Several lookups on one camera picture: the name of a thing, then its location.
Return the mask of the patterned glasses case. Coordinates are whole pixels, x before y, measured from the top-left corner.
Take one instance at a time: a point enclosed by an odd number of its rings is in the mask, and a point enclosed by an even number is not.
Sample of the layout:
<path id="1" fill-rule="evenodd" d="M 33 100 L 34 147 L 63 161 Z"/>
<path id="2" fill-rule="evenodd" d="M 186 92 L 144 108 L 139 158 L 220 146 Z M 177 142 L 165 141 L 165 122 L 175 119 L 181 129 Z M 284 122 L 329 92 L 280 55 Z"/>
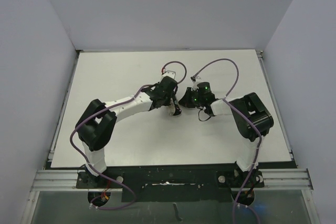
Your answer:
<path id="1" fill-rule="evenodd" d="M 170 105 L 167 107 L 168 114 L 170 116 L 176 117 L 182 114 L 182 110 L 179 105 L 176 104 L 173 100 L 171 100 Z"/>

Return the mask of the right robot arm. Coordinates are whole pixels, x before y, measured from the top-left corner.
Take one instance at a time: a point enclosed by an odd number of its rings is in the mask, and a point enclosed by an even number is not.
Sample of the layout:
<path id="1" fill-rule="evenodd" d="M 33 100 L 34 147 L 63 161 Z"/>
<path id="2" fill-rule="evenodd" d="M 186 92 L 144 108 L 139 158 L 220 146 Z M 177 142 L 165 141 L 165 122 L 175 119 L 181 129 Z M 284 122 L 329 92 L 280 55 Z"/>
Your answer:
<path id="1" fill-rule="evenodd" d="M 211 91 L 209 82 L 200 82 L 188 87 L 178 103 L 185 108 L 200 109 L 209 117 L 233 116 L 238 132 L 245 140 L 245 147 L 236 161 L 240 170 L 235 171 L 234 182 L 241 187 L 251 183 L 250 170 L 257 168 L 262 141 L 274 125 L 272 115 L 259 96 L 252 92 L 233 100 L 220 99 Z"/>

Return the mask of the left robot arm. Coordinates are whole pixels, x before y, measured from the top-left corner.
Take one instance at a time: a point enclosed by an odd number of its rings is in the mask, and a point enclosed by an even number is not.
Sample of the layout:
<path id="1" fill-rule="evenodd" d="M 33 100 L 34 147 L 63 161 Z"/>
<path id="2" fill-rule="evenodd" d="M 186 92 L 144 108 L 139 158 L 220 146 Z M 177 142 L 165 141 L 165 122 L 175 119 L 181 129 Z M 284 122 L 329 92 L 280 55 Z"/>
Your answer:
<path id="1" fill-rule="evenodd" d="M 104 148 L 111 139 L 115 124 L 162 106 L 167 107 L 171 116 L 179 116 L 182 111 L 177 103 L 176 92 L 177 82 L 172 77 L 164 76 L 158 83 L 143 86 L 133 96 L 110 103 L 99 99 L 90 102 L 75 126 L 84 147 L 90 184 L 100 188 L 107 181 Z"/>

